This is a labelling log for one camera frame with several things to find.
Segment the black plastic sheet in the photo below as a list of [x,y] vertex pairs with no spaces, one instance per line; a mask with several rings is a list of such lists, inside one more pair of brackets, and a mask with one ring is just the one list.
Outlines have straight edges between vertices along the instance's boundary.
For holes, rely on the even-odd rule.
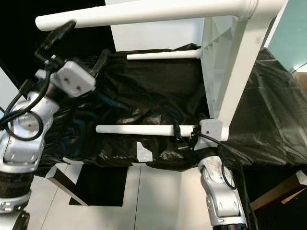
[[[173,137],[95,132],[96,125],[196,125],[208,117],[199,60],[128,61],[126,55],[109,55],[94,93],[61,105],[45,138],[41,169],[62,162],[63,157],[99,166],[131,166],[138,162],[137,141],[153,153],[153,162],[147,163],[151,167],[182,171],[196,166],[191,151],[178,150]],[[262,50],[231,123],[227,145],[249,167],[299,166],[307,163],[306,132],[307,95]]]

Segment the white cylindrical rod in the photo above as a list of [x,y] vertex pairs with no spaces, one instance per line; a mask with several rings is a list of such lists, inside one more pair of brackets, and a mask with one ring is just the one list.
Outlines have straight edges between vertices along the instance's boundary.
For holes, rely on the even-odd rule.
[[[193,132],[194,126],[180,126],[182,137],[189,137]],[[101,125],[96,126],[97,133],[116,133],[116,134],[138,134],[138,135],[157,135],[173,136],[173,126],[146,126],[146,125]]]
[[201,49],[127,55],[128,60],[180,59],[180,58],[200,58],[200,57],[201,57]]
[[49,14],[36,18],[42,30],[54,30],[69,20],[76,28],[185,18],[233,15],[248,18],[257,0],[139,0],[88,9]]

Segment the white floor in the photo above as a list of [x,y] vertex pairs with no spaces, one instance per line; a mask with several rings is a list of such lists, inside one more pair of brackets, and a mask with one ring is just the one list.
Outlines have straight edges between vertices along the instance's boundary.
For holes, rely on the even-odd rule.
[[[58,164],[76,183],[82,165]],[[129,167],[123,207],[70,206],[70,197],[35,177],[26,210],[29,230],[211,230],[198,169]]]

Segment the black wire bundle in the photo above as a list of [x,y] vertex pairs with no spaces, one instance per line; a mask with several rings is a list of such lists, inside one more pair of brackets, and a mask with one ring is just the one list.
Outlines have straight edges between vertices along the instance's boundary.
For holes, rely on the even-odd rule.
[[[42,98],[45,96],[47,90],[48,90],[48,86],[50,83],[50,75],[51,72],[50,70],[46,71],[46,78],[42,87],[41,92],[38,94],[38,96],[36,97],[36,99],[29,104],[26,108],[21,109],[21,110],[17,110],[17,111],[12,111],[11,109],[13,108],[13,106],[17,103],[17,101],[19,100],[19,98],[22,96],[21,94],[21,89],[19,90],[18,94],[14,97],[14,99],[11,101],[11,103],[9,104],[9,106],[7,107],[7,109],[5,110],[4,116],[0,119],[0,127],[1,130],[6,130],[7,133],[9,135],[11,135],[12,137],[18,139],[18,140],[23,140],[23,141],[30,141],[30,140],[35,140],[38,137],[40,137],[40,135],[43,133],[44,131],[44,124],[42,119],[40,118],[39,115],[37,115],[36,113],[34,113],[33,111],[30,111],[32,108],[34,108],[41,100]],[[20,137],[16,134],[14,134],[14,132],[12,132],[8,126],[9,123],[12,124],[12,121],[26,113],[30,113],[31,115],[33,115],[36,120],[38,121],[38,132],[30,138],[23,138]]]
[[246,222],[247,222],[247,226],[248,228],[251,229],[251,223],[250,223],[250,217],[249,217],[249,213],[251,213],[251,216],[252,216],[252,219],[253,219],[253,225],[254,225],[254,229],[255,230],[258,230],[258,221],[257,221],[257,218],[256,218],[256,215],[254,213],[254,211],[252,210],[251,206],[250,206],[250,200],[249,200],[249,197],[248,197],[248,193],[247,193],[247,189],[246,189],[246,182],[245,182],[245,176],[244,176],[244,172],[243,172],[243,166],[240,162],[240,160],[237,158],[237,156],[230,150],[227,148],[227,146],[225,144],[223,144],[222,142],[210,137],[210,136],[207,136],[205,134],[202,134],[202,133],[198,133],[198,136],[202,137],[202,138],[206,138],[210,141],[213,141],[214,143],[220,145],[221,147],[223,147],[225,150],[227,150],[227,152],[230,153],[230,155],[234,158],[234,160],[232,159],[225,159],[222,161],[222,174],[223,174],[223,178],[225,180],[225,183],[231,188],[231,189],[236,189],[236,185],[235,186],[232,186],[229,181],[227,180],[226,178],[226,175],[225,175],[225,172],[224,172],[224,168],[225,168],[225,162],[227,161],[230,161],[232,162],[236,168],[238,169],[238,173],[239,173],[239,176],[241,177],[241,182],[242,182],[242,198],[243,198],[243,209],[244,209],[244,212],[245,212],[245,217],[246,217]]

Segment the light blue wall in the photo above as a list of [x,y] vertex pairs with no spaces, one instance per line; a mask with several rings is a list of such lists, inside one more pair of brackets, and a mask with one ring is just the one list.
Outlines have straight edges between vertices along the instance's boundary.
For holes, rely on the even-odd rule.
[[268,46],[288,70],[307,62],[307,0],[289,0]]

